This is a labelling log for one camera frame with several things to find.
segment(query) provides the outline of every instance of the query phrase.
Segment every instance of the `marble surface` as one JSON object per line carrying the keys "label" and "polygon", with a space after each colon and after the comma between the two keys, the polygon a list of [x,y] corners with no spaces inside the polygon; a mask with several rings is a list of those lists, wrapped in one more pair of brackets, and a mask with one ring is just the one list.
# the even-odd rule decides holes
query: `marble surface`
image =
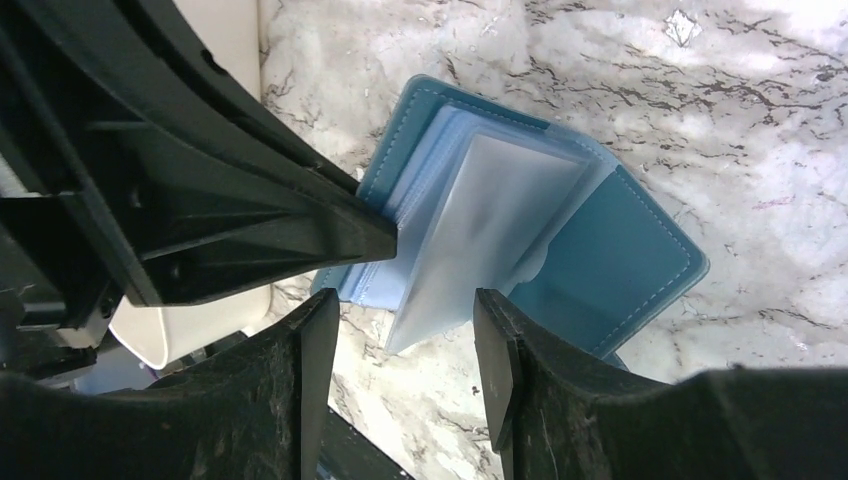
{"label": "marble surface", "polygon": [[[261,0],[262,99],[361,178],[427,73],[580,129],[712,262],[619,354],[706,368],[848,364],[848,5],[788,0]],[[274,311],[310,277],[277,285]],[[500,478],[469,325],[401,355],[344,306],[330,404],[419,479]]]}

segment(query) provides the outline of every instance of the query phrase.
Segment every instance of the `blue card holder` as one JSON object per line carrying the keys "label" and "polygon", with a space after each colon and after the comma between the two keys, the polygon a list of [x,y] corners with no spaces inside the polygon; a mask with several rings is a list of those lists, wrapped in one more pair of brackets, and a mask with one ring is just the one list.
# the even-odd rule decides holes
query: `blue card holder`
{"label": "blue card holder", "polygon": [[[593,165],[575,189],[575,195],[582,198],[570,200],[574,211],[545,240],[547,256],[538,274],[508,292],[509,299],[536,322],[571,344],[606,358],[706,274],[709,264],[703,253],[597,142],[425,76],[407,84],[357,196],[398,222],[404,197],[439,193],[444,188],[439,180],[444,178],[439,176],[444,169],[436,168],[436,157],[424,155],[420,147],[433,143],[428,135],[455,131],[456,119],[467,114],[514,130],[519,136],[552,139],[562,151]],[[418,171],[431,175],[429,183],[410,176]],[[414,185],[428,187],[411,192]],[[415,241],[405,242],[403,232],[401,228],[399,253],[405,251],[403,258],[414,259],[422,236],[419,232],[412,235]],[[409,288],[403,272],[414,269],[410,264],[403,268],[406,270],[399,270],[396,282],[386,276],[385,282],[376,286],[376,291],[386,292],[384,298],[371,295],[364,304],[396,309],[401,290]],[[375,291],[369,271],[375,271],[374,264],[325,269],[316,276],[313,289],[337,288],[342,300],[362,303],[364,286]],[[433,323],[429,330],[419,328],[389,349],[400,350],[423,339],[422,335],[454,326],[441,324],[439,319]]]}
{"label": "blue card holder", "polygon": [[[482,165],[484,166],[484,171],[482,173],[487,174],[488,177],[494,176],[492,179],[483,179],[484,184],[492,187],[491,184],[498,181],[499,173],[509,175],[511,180],[506,183],[510,185],[504,185],[504,187],[511,186],[511,193],[513,195],[520,196],[523,193],[523,189],[516,185],[514,181],[517,172],[515,172],[515,168],[512,168],[512,165],[509,165],[506,171],[496,171],[497,158],[501,158],[502,160],[506,158],[508,163],[515,163],[519,167],[523,167],[520,168],[523,173],[529,173],[532,158],[528,157],[538,157],[535,153],[542,154],[541,158],[547,157],[548,160],[556,158],[557,160],[554,160],[554,165],[548,165],[548,168],[542,172],[536,172],[538,175],[541,175],[541,181],[551,179],[550,177],[556,175],[557,171],[563,169],[568,171],[569,174],[565,175],[564,179],[561,176],[554,179],[556,181],[555,191],[551,192],[550,198],[545,198],[537,202],[537,204],[541,204],[537,205],[537,209],[542,210],[565,200],[562,197],[569,195],[572,190],[569,188],[567,181],[576,180],[574,177],[579,178],[579,174],[584,172],[586,164],[589,163],[573,154],[568,155],[569,152],[567,151],[563,152],[561,142],[541,132],[516,131],[510,125],[505,125],[502,122],[487,118],[480,118],[478,115],[463,109],[450,105],[443,107],[434,118],[427,133],[422,137],[406,168],[400,177],[398,177],[397,184],[381,212],[397,224],[398,251],[396,257],[383,262],[360,264],[350,267],[345,280],[339,286],[340,298],[368,307],[389,310],[400,309],[409,280],[413,277],[415,266],[418,262],[422,261],[421,255],[426,251],[425,241],[428,239],[432,240],[431,237],[428,237],[428,232],[433,223],[434,216],[437,215],[437,211],[440,214],[445,213],[444,210],[439,211],[444,192],[453,192],[454,188],[456,188],[450,187],[450,185],[454,180],[454,174],[458,173],[457,169],[462,164],[458,160],[464,160],[464,157],[469,154],[470,149],[474,145],[477,145],[479,154],[480,146],[485,144],[495,144],[497,151],[489,152],[488,155],[483,152],[484,156],[489,158],[483,159]],[[509,155],[510,152],[503,151],[504,148],[509,149],[512,146],[520,147],[514,149],[516,155]],[[557,157],[557,155],[562,156],[563,154],[568,158]],[[531,186],[534,189],[540,187],[538,184],[532,184]],[[477,189],[472,195],[478,196],[480,193],[479,189]],[[497,196],[509,194],[502,190],[498,190],[497,193],[499,194]],[[482,201],[488,203],[482,209],[478,207],[478,210],[490,212],[496,208],[494,203],[497,203],[498,200],[497,198],[486,198]],[[516,207],[520,207],[512,199],[507,201],[515,204]],[[503,211],[498,213],[502,216],[505,215]],[[504,223],[509,223],[508,228],[514,229],[516,227],[509,219],[505,218],[504,220]],[[527,222],[525,222],[523,227],[528,228]],[[521,234],[511,236],[502,235],[499,237],[499,241],[512,242],[513,253],[515,253],[515,250],[520,250],[520,248],[514,245],[519,240],[516,237],[520,236],[526,237],[526,235]],[[534,250],[528,247],[523,253],[529,256],[528,253],[532,251]],[[482,260],[489,263],[488,257]],[[500,264],[504,264],[507,261],[508,259],[505,256],[501,256],[498,259]],[[517,261],[513,259],[514,263],[520,263],[522,266],[527,264],[528,261],[523,256]],[[538,271],[538,267],[533,266],[524,268],[524,270],[527,269]],[[515,277],[522,275],[521,269],[509,273]],[[515,282],[507,281],[501,283],[503,284],[501,285],[501,289],[511,289],[512,287],[510,285]],[[452,307],[446,305],[448,310],[446,315],[441,315],[443,319],[454,317],[459,322],[465,321],[464,318],[466,315],[462,312],[464,309],[461,305],[463,303],[461,298],[457,299],[459,304],[454,304]],[[403,315],[400,316],[401,324],[406,321],[405,318]]]}

